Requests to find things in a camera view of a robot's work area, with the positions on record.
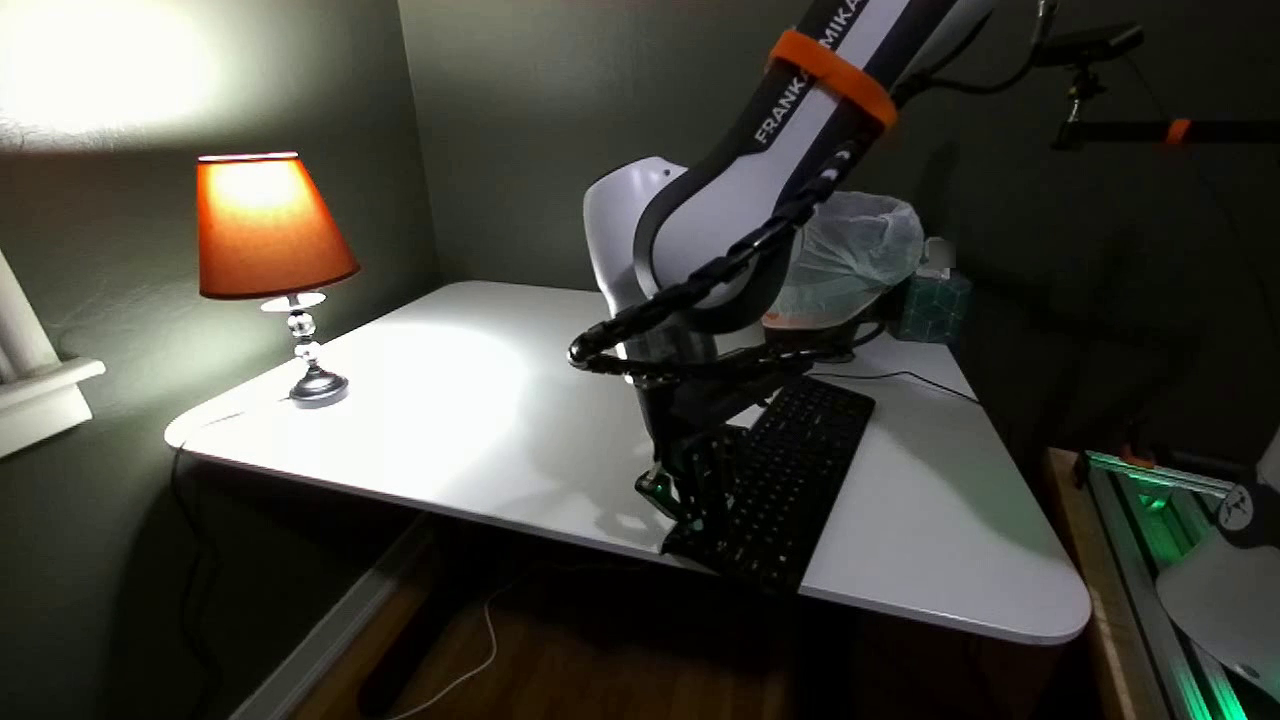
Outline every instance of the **white table surface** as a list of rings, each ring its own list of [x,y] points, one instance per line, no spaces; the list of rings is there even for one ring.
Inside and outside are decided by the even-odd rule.
[[[279,365],[166,425],[192,457],[286,479],[659,558],[672,527],[634,474],[649,433],[625,381],[567,366],[604,315],[594,293],[447,283],[332,343],[353,381],[327,409],[286,401]],[[1088,590],[938,343],[878,337],[813,376],[875,395],[875,414],[800,582],[802,595],[1065,643]]]

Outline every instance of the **table lamp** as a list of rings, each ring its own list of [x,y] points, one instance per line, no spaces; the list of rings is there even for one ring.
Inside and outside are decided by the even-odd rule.
[[[198,294],[266,300],[306,365],[286,390],[302,405],[343,395],[347,381],[319,366],[313,308],[317,286],[356,271],[343,227],[306,164],[291,150],[198,154],[194,158],[194,252]]]

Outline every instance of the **black keyboard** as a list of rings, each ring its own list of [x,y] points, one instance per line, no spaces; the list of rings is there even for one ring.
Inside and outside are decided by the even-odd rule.
[[[711,503],[677,519],[662,550],[772,595],[794,590],[870,410],[868,395],[786,381],[745,436],[699,457]]]

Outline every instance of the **orange band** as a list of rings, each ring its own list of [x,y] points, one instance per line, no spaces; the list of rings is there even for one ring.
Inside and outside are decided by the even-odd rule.
[[[802,31],[783,31],[772,44],[772,60],[783,60],[800,72],[809,72],[823,90],[830,90],[844,104],[854,104],[859,113],[868,113],[878,127],[895,124],[895,104],[886,97],[883,83],[875,83],[875,77],[852,68],[844,55],[834,55],[827,44],[802,35]]]
[[[1191,121],[1176,117],[1168,121],[1163,144],[1184,144],[1191,135]]]

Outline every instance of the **lamp stand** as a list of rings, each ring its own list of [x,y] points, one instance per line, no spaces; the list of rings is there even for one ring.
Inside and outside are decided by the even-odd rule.
[[[313,318],[317,303],[322,303],[319,293],[286,293],[264,303],[264,312],[284,315],[297,354],[306,365],[306,371],[286,388],[297,405],[332,405],[347,390],[347,381],[319,365],[317,318]]]

